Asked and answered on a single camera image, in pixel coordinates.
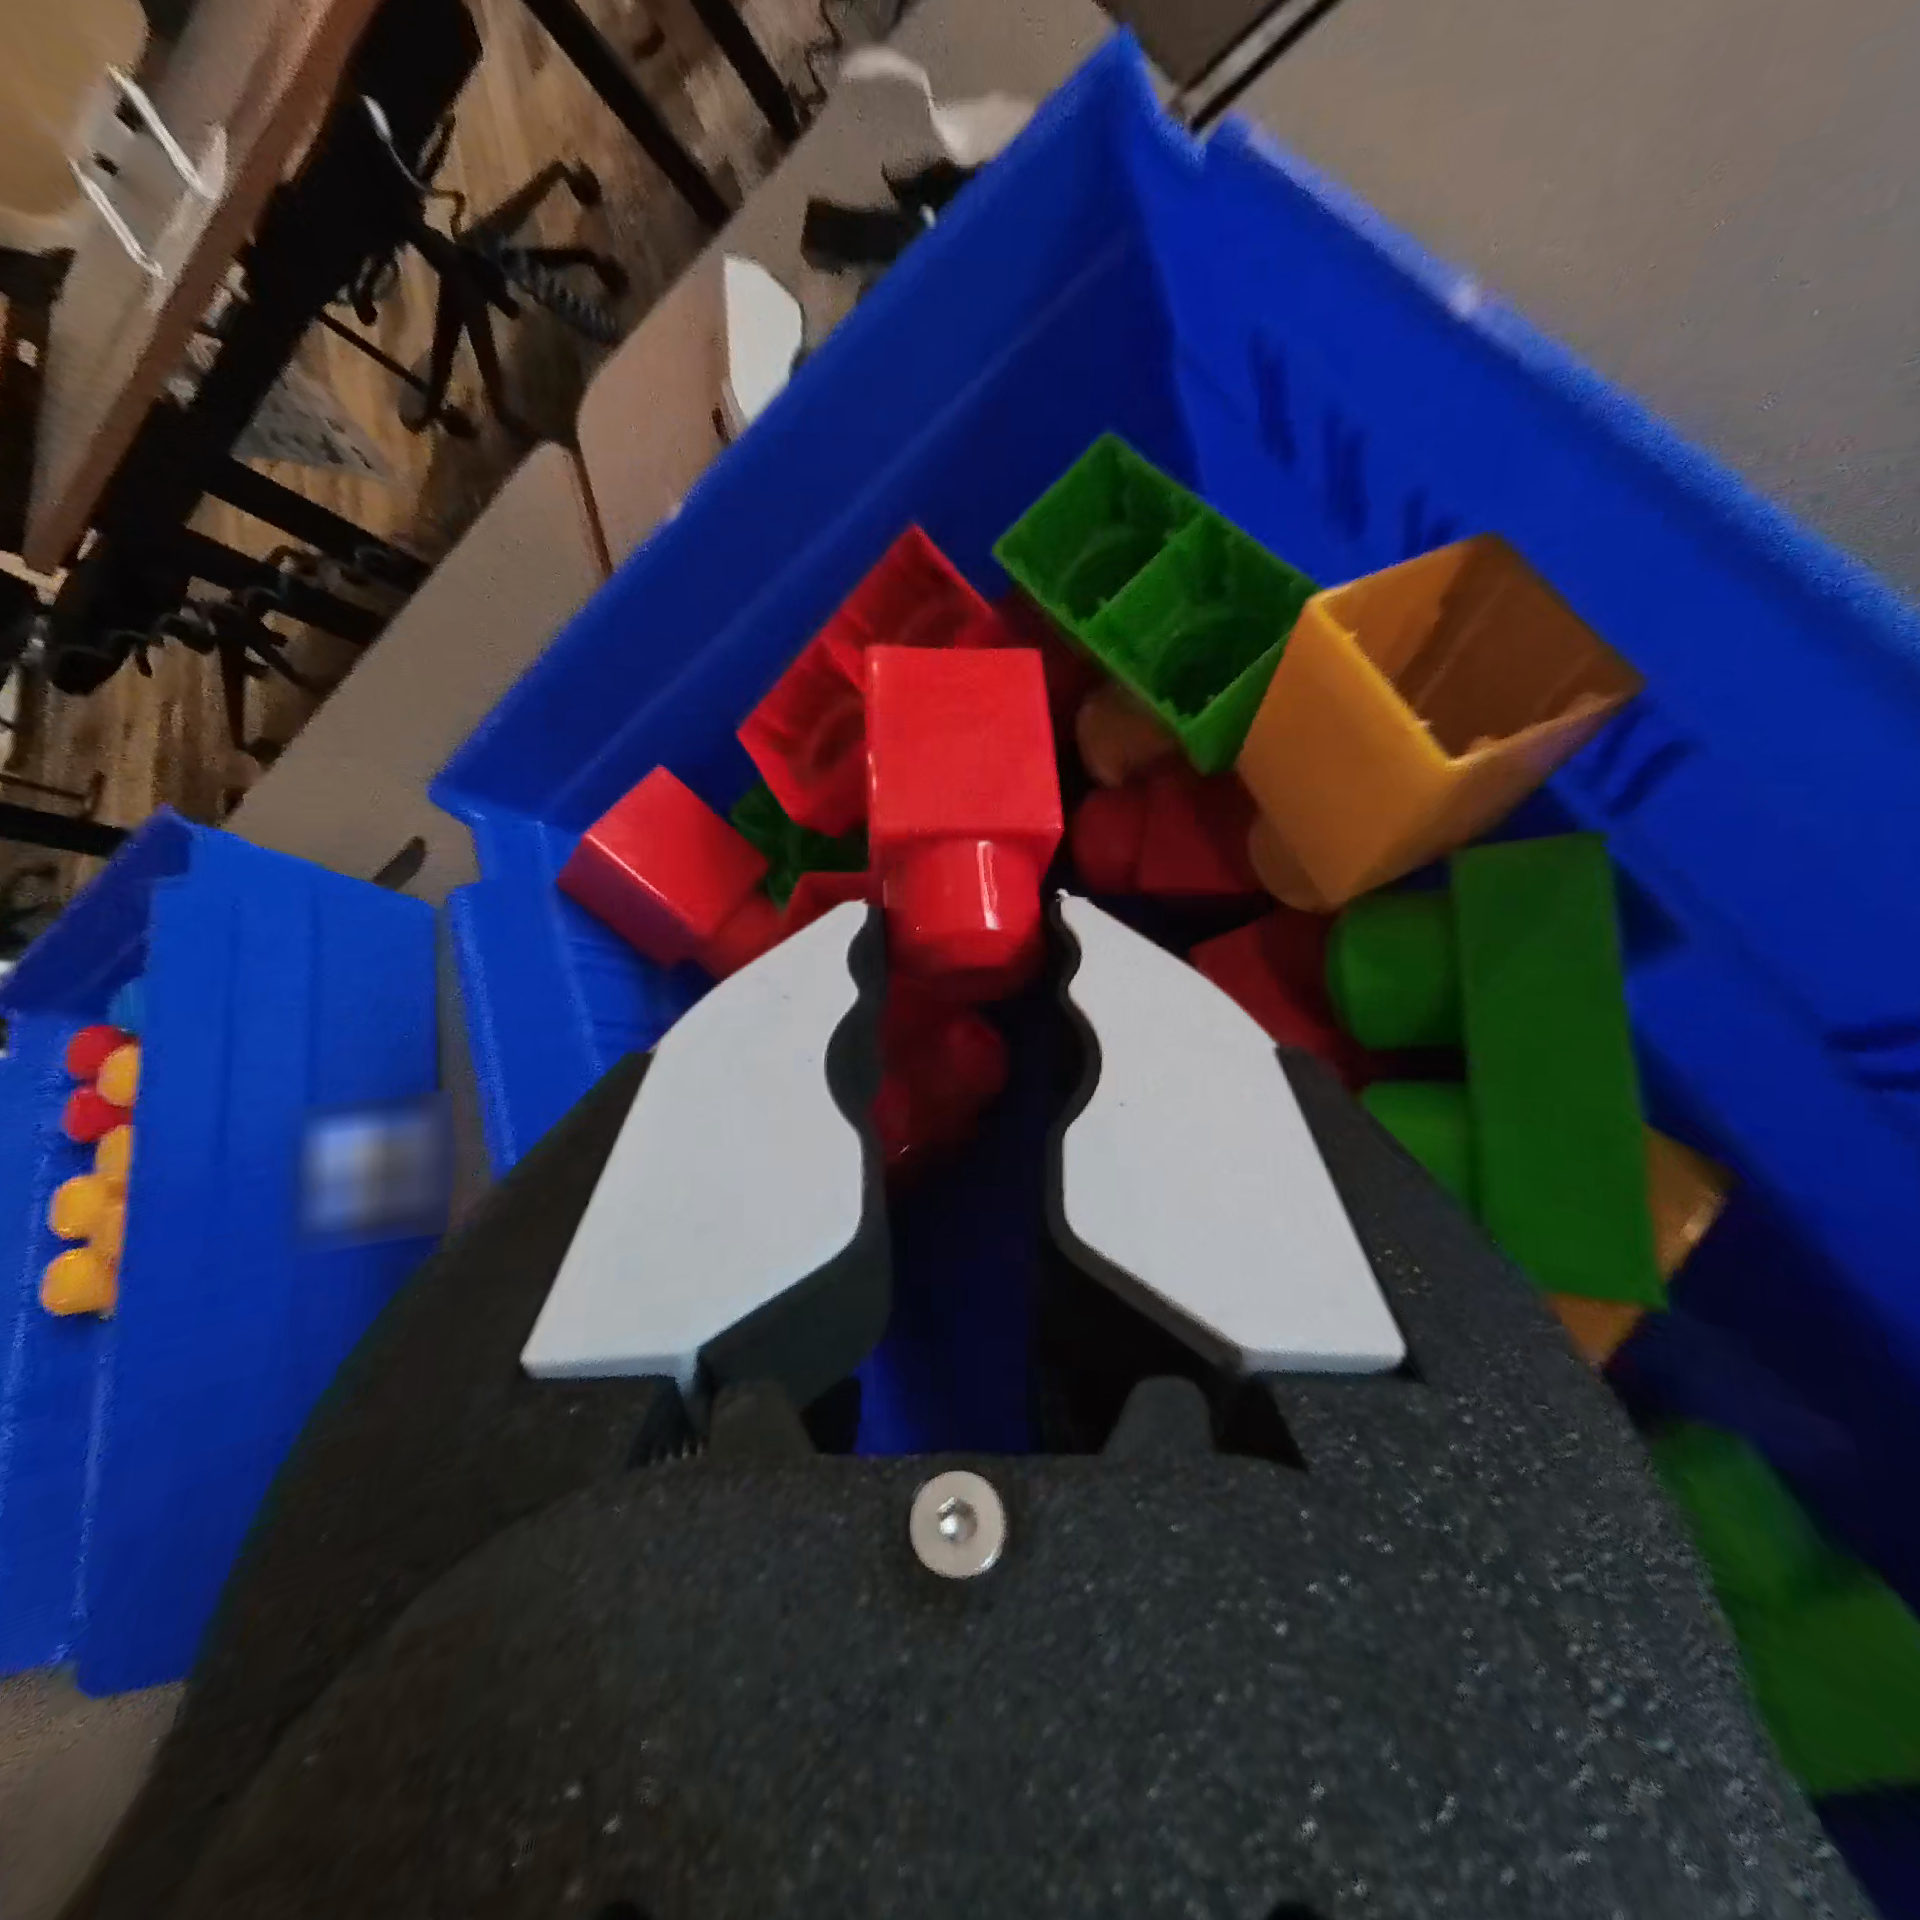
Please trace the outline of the white and black plastic part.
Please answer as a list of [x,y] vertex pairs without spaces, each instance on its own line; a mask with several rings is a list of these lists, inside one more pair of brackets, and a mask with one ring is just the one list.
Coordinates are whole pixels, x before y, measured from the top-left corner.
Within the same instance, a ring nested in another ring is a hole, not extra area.
[[1039,102],[1008,92],[945,99],[921,63],[879,41],[838,56],[835,79],[845,86],[901,86],[921,94],[942,152],[962,170],[995,161],[1039,111]]

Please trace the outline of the pile of mega blocks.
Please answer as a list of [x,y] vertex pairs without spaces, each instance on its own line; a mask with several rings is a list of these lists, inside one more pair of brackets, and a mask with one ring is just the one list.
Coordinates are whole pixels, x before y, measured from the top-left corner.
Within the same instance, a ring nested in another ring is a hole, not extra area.
[[1814,1800],[1917,1789],[1917,615],[1684,449],[1190,395],[952,425],[857,473],[726,454],[555,635],[552,832],[738,728],[905,529],[1175,720],[1237,700],[1334,913],[1338,1025],[1452,1056],[1469,1169],[1547,1292],[1633,1302],[1714,1588]]

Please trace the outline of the clear acrylic sign holder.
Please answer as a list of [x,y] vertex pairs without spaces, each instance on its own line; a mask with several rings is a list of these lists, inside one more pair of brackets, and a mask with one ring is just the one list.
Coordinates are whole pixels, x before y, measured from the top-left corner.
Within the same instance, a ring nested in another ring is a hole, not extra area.
[[228,190],[228,126],[172,126],[126,69],[108,64],[70,170],[145,285],[163,287],[179,282]]

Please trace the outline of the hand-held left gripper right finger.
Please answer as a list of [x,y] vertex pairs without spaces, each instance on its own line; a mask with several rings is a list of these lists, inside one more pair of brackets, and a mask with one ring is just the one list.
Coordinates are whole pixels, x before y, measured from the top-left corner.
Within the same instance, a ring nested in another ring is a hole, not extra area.
[[1053,1135],[1049,1231],[1083,1277],[1233,1377],[1386,1377],[1408,1341],[1279,1044],[1094,897],[1059,891],[1083,1068]]

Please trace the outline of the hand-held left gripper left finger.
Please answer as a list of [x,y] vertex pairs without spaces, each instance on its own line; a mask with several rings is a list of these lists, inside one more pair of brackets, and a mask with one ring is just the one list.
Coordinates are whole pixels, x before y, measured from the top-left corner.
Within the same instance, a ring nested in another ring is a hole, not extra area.
[[835,1389],[893,1311],[885,936],[818,917],[652,1047],[523,1341],[539,1382]]

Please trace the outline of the wooden table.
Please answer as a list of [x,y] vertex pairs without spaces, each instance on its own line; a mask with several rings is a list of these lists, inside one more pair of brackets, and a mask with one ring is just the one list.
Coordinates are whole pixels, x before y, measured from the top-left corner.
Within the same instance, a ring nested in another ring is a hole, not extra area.
[[39,348],[34,463],[19,533],[2,549],[57,572],[85,539],[113,473],[276,186],[334,104],[376,2],[190,2],[145,92],[172,126],[228,126],[228,190],[179,282],[147,287],[85,213]]

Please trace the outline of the blue plastic bin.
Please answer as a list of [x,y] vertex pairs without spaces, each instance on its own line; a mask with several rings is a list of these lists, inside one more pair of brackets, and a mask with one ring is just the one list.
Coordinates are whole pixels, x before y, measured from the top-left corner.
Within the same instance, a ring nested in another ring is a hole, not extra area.
[[[71,1037],[145,1065],[110,1311],[57,1315]],[[192,1668],[321,1390],[445,1231],[437,917],[153,813],[2,979],[2,1676]]]
[[1652,1120],[1738,1177],[1682,1269],[1847,1434],[1820,1500],[1917,1604],[1917,615],[1513,311],[1249,130],[1195,143],[1108,41],[684,484],[437,778],[493,1173],[692,984],[560,900],[614,795],[750,779],[736,728],[918,523],[1105,609],[1178,500],[1311,578],[1508,535],[1645,679],[1523,824],[1622,889]]

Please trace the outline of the black office chair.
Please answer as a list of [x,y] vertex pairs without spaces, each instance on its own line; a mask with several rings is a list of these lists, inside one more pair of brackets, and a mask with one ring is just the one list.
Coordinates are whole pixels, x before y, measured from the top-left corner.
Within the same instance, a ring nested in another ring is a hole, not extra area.
[[523,320],[525,306],[536,306],[588,347],[616,347],[616,301],[629,287],[622,262],[588,245],[530,245],[519,237],[519,229],[560,190],[588,213],[602,208],[602,178],[585,163],[552,161],[512,197],[470,219],[466,197],[437,178],[454,136],[450,115],[433,124],[421,158],[404,161],[384,109],[372,94],[363,94],[356,109],[376,148],[384,152],[388,170],[397,175],[397,204],[388,236],[353,272],[338,305],[350,306],[363,325],[372,325],[379,301],[397,287],[403,259],[414,251],[437,285],[425,370],[404,370],[384,348],[372,347],[367,330],[350,330],[331,312],[325,325],[396,375],[403,385],[397,418],[411,435],[448,430],[456,440],[476,435],[474,418],[450,398],[456,351],[470,347],[487,412],[509,435],[530,438],[534,430],[507,398],[493,315]]
[[310,679],[283,656],[276,619],[368,647],[388,601],[428,578],[428,561],[338,509],[256,470],[233,470],[214,497],[259,520],[277,541],[253,554],[179,515],[135,515],[88,533],[39,625],[44,677],[93,694],[125,667],[153,669],[159,647],[228,654],[237,674]]

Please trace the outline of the red mega block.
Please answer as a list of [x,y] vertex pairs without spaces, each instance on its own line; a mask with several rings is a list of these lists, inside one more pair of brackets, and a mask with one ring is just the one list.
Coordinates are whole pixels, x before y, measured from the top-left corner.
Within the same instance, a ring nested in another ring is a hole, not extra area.
[[82,1025],[63,1050],[70,1095],[63,1134],[71,1142],[99,1142],[130,1123],[140,1084],[140,1043],[113,1021]]
[[1065,835],[1041,656],[882,643],[863,674],[889,959],[942,1000],[1007,1000],[1041,963],[1041,884]]

